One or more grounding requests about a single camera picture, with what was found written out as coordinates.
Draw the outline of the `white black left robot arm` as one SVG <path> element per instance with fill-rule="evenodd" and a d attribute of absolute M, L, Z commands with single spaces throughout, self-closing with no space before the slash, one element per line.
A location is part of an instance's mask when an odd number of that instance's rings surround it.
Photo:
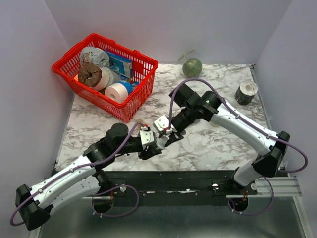
<path fill-rule="evenodd" d="M 116 155 L 137 153 L 147 160 L 162 153 L 167 140 L 139 122 L 132 129 L 116 123 L 68 167 L 38 184 L 18 187 L 14 215 L 19 214 L 21 224 L 32 231 L 62 205 L 88 195 L 104 196 L 112 184 L 103 169 L 114 162 Z"/>

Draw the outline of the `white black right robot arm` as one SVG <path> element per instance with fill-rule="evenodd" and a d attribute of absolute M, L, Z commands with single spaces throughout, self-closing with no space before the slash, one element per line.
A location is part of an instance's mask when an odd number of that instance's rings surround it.
<path fill-rule="evenodd" d="M 161 147 L 181 140 L 187 127 L 203 119 L 235 134 L 258 154 L 253 161 L 234 171 L 228 181 L 231 193 L 241 193 L 249 183 L 260 177 L 272 178 L 276 175 L 290 139 L 287 132 L 277 133 L 260 127 L 213 91 L 206 91 L 199 96 L 186 84 L 182 84 L 170 93 L 170 97 L 182 110 L 171 119 L 163 115 L 154 121 L 154 127 L 160 134 L 158 142 Z"/>

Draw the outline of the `grey bottle white cap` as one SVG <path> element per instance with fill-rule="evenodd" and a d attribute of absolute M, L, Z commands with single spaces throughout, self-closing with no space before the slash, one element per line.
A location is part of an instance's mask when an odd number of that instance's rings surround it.
<path fill-rule="evenodd" d="M 167 136 L 162 136 L 156 139 L 157 149 L 163 150 L 168 142 L 169 138 Z"/>

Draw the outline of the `clear bottle of yellow pills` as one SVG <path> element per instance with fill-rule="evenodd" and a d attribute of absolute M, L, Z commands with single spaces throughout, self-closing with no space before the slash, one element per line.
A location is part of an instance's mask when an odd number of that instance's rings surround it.
<path fill-rule="evenodd" d="M 147 127 L 146 123 L 143 121 L 142 118 L 136 119 L 135 123 L 138 124 L 137 127 L 136 127 L 138 130 L 141 130 L 142 127 L 145 127 L 145 126 Z"/>

